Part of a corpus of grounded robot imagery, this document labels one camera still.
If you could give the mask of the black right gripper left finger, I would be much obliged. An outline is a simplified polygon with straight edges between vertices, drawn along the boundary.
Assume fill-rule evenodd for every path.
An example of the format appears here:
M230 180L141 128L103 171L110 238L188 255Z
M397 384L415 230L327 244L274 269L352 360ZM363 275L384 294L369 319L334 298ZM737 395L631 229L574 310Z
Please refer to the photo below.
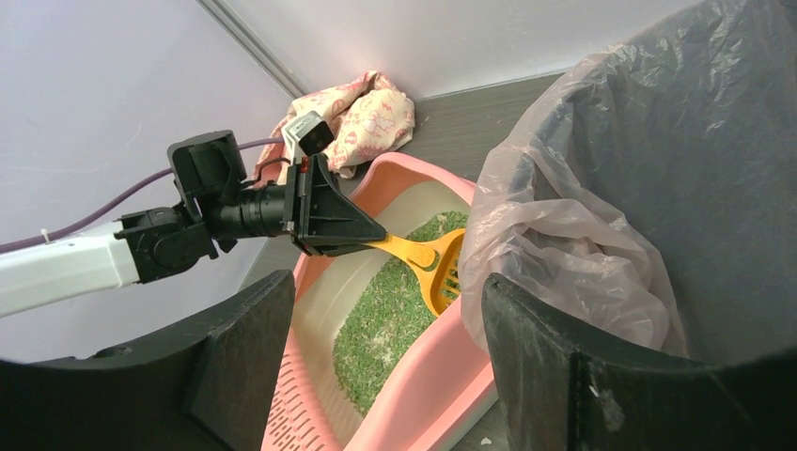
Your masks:
M5 450L258 450L295 300L289 271L85 358L1 364Z

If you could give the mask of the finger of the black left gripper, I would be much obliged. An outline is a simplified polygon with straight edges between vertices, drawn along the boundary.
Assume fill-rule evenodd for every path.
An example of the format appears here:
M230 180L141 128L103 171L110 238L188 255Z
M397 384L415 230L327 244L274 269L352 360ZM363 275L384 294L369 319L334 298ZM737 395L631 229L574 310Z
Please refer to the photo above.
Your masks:
M298 247L305 254L321 256L324 245L367 245L386 238L384 227L340 191L324 155L302 164L298 188Z
M365 244L324 245L320 246L319 250L322 256L340 257L356 252L371 250L371 247Z

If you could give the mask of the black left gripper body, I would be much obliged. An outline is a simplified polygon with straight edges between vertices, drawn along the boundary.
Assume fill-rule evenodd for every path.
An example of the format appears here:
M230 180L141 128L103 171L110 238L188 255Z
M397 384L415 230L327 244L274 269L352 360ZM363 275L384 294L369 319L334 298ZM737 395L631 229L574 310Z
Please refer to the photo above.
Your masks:
M216 256L248 238L298 238L296 189L246 178L240 147L230 130L203 133L169 146L167 158L181 202L180 229L166 236L169 256Z

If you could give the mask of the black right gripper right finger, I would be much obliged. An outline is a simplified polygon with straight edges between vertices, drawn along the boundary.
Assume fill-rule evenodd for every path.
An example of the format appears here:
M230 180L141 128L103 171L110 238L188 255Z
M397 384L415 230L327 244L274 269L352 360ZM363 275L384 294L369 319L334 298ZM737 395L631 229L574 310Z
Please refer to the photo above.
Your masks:
M711 365L636 345L504 275L483 324L513 450L792 450L796 352Z

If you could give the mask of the orange litter scoop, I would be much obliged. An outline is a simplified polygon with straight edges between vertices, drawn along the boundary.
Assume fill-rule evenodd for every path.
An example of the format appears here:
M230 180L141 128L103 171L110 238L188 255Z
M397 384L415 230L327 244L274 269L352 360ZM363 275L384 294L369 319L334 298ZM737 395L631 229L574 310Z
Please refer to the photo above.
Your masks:
M458 263L465 229L455 229L434 241L410 241L387 234L367 246L404 262L415 274L423 301L439 317L461 295Z

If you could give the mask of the pink litter box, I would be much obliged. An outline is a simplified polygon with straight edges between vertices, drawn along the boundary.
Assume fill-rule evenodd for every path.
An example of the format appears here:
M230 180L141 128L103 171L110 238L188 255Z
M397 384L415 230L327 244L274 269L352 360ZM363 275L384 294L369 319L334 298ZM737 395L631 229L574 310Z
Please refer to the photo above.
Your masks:
M353 202L406 236L444 211L468 212L475 184L410 155L375 159ZM454 302L398 361L367 415L341 389L333 345L389 255L301 255L296 305L261 450L449 450L497 399L489 354Z

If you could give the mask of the pink plastic trash bag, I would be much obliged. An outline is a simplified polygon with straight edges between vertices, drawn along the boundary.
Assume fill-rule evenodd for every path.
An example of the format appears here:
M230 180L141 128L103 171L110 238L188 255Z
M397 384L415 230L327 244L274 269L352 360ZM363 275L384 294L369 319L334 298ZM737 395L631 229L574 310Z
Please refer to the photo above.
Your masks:
M702 1L582 59L487 156L462 322L503 274L608 333L737 363L796 347L796 5Z

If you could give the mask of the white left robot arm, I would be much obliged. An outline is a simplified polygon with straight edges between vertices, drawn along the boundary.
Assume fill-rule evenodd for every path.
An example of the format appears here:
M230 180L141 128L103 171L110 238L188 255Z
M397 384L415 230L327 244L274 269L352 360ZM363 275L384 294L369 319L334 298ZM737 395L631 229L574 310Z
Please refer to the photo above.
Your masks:
M284 184L245 178L235 136L209 132L171 146L180 202L1 255L1 313L95 291L147 284L215 259L238 241L287 235L309 256L337 257L382 241L385 229L339 189L325 123L305 126Z

